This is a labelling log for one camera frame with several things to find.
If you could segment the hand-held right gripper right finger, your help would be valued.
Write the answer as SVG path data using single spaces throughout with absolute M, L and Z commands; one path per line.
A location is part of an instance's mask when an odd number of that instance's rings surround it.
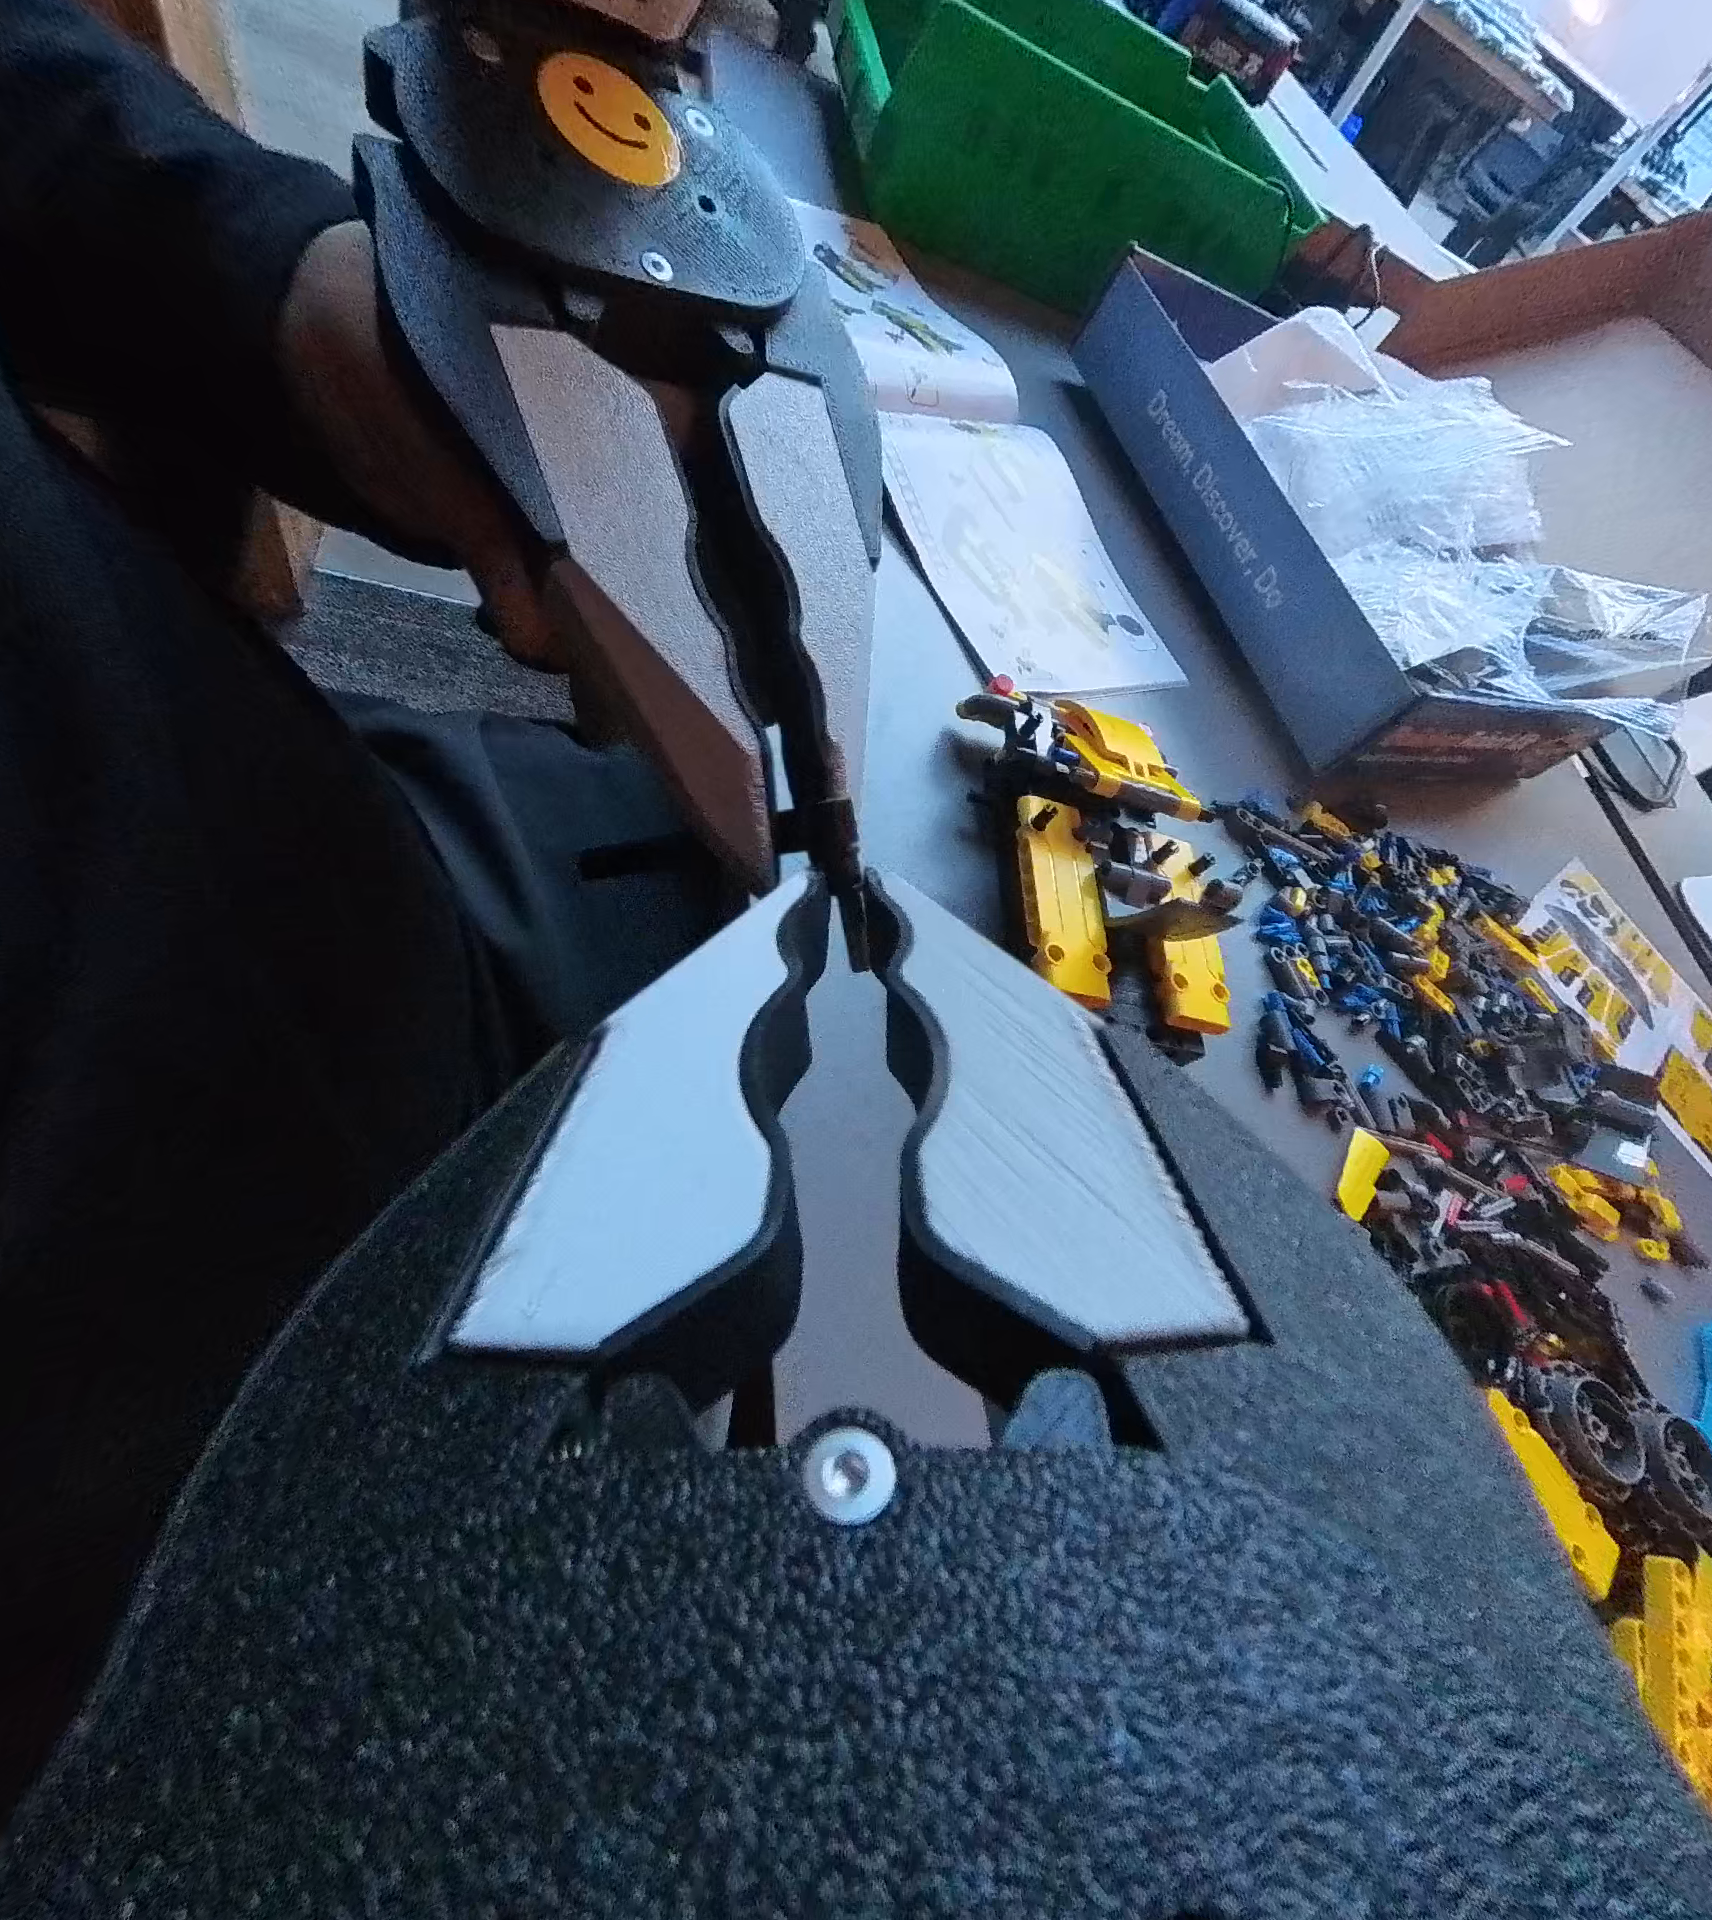
M 902 1143 L 902 1310 L 927 1354 L 1148 1354 L 1251 1335 L 1104 1027 L 869 872 Z

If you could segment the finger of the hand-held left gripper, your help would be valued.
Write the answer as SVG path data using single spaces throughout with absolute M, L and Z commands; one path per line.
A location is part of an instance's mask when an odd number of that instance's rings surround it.
M 828 403 L 813 381 L 764 373 L 726 394 L 721 434 L 755 560 L 745 635 L 752 683 L 775 720 L 776 654 L 810 654 L 844 746 L 857 811 L 874 564 Z
M 699 588 L 693 508 L 653 394 L 569 330 L 494 345 L 560 521 L 549 588 L 587 670 L 752 894 L 776 885 L 766 733 Z

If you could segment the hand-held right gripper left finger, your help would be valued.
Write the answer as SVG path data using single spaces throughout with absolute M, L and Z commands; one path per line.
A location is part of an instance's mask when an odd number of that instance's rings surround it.
M 812 1063 L 815 875 L 592 1035 L 448 1343 L 537 1360 L 764 1360 L 796 1322 L 781 1110 Z

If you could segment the yellow toy brick vehicle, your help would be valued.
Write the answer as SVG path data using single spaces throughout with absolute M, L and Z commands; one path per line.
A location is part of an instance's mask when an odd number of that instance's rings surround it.
M 1245 885 L 1190 834 L 1219 811 L 1144 726 L 1083 700 L 996 674 L 956 715 L 1000 734 L 976 805 L 997 843 L 1013 951 L 1093 1015 L 1113 1009 L 1119 981 L 1143 988 L 1182 1059 L 1227 1035 L 1221 935 Z

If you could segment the dark grey axle rod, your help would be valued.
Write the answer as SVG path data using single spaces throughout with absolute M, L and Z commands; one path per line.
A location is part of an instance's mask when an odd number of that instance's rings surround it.
M 821 806 L 821 865 L 839 909 L 844 950 L 855 974 L 870 970 L 869 880 L 862 856 L 857 806 L 839 795 Z

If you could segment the grey desk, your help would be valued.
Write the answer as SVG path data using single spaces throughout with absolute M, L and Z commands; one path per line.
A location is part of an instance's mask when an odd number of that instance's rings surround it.
M 1070 359 L 1070 324 L 933 259 L 924 267 L 1013 361 L 1024 397 L 1061 439 L 1072 471 L 1124 577 L 1189 687 L 1122 700 L 1148 718 L 1189 779 L 1211 793 L 1273 795 L 1302 774 L 1271 733 L 1248 668 L 1205 609 L 1192 569 L 1154 512 Z M 878 586 L 874 670 L 862 805 L 869 862 L 918 888 L 960 922 L 993 933 L 997 880 L 981 837 L 981 727 L 951 715 L 971 670 L 934 591 L 899 535 L 885 536 Z M 775 1364 L 773 1433 L 793 1440 L 844 1407 L 866 1407 L 933 1449 L 981 1449 L 983 1399 L 940 1370 L 907 1332 L 896 1277 L 902 1148 L 914 1103 L 885 1065 L 889 999 L 836 954 L 812 997 L 813 1068 L 785 1112 L 796 1139 L 804 1277 L 796 1332 Z M 1369 1519 L 1359 1496 L 1403 1508 L 1391 1550 L 1416 1554 L 1399 1603 L 1437 1597 L 1420 1623 L 1454 1668 L 1517 1716 L 1499 1757 L 1553 1734 L 1599 1679 L 1604 1719 L 1656 1756 L 1649 1719 L 1567 1570 L 1522 1571 L 1553 1550 L 1541 1508 L 1472 1394 L 1455 1357 L 1328 1196 L 1339 1147 L 1282 1095 L 1267 1097 L 1248 1042 L 1213 1048 L 1187 1069 L 1130 1043 L 1156 1094 L 1179 1094 L 1179 1165 L 1194 1176 L 1204 1223 L 1221 1233 L 1232 1279 L 1250 1282 L 1256 1336 L 1156 1352 L 1185 1417 L 1174 1459 L 1227 1451 L 1243 1479 L 1310 1501 L 1321 1524 Z

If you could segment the white instruction booklet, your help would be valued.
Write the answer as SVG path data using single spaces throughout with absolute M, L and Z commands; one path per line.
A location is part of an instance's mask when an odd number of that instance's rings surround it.
M 1066 695 L 1185 687 L 1061 448 L 1021 422 L 1002 356 L 882 227 L 801 199 L 793 212 L 869 377 L 889 505 L 983 677 Z

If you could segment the green plastic bin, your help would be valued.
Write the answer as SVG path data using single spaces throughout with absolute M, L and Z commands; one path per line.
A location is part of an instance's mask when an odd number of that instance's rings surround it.
M 1104 3 L 847 3 L 869 212 L 1078 315 L 1132 247 L 1245 300 L 1327 226 L 1225 77 Z

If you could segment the pile of small brick parts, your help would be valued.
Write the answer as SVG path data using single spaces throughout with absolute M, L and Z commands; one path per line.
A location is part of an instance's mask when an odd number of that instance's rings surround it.
M 1660 1396 L 1610 1291 L 1612 1253 L 1706 1257 L 1653 1162 L 1656 1083 L 1600 1057 L 1492 871 L 1316 802 L 1221 802 L 1270 978 L 1255 1057 L 1393 1159 L 1357 1226 L 1473 1379 L 1516 1405 L 1570 1364 L 1632 1407 Z

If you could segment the dark blue cardboard kit box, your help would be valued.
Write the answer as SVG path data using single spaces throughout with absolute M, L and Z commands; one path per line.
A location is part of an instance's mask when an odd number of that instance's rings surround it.
M 1425 687 L 1393 660 L 1198 356 L 1245 348 L 1267 324 L 1133 245 L 1072 359 L 1302 768 L 1316 780 L 1530 780 L 1624 733 L 1572 704 Z

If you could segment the grey wheel hub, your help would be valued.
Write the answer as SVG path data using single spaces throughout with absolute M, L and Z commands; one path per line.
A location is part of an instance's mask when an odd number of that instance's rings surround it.
M 1600 1505 L 1629 1503 L 1644 1482 L 1638 1417 L 1610 1381 L 1555 1364 L 1538 1376 L 1533 1421 L 1578 1488 Z
M 1702 1538 L 1712 1530 L 1712 1449 L 1704 1430 L 1662 1405 L 1638 1409 L 1644 1485 L 1667 1524 Z

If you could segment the clear plastic bags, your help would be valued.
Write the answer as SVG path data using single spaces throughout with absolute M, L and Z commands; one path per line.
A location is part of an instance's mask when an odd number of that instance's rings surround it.
M 1566 441 L 1484 377 L 1428 377 L 1311 306 L 1205 367 L 1374 639 L 1420 691 L 1667 740 L 1709 598 L 1541 558 Z

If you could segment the yellow and grey brick assembly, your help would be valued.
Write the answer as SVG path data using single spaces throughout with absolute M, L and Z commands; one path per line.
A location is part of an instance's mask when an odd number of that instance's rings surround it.
M 1495 1387 L 1483 1401 L 1580 1588 L 1608 1599 L 1621 1550 L 1600 1510 L 1520 1405 Z M 1610 1640 L 1660 1740 L 1712 1810 L 1712 1556 L 1650 1556 L 1642 1608 L 1613 1620 Z

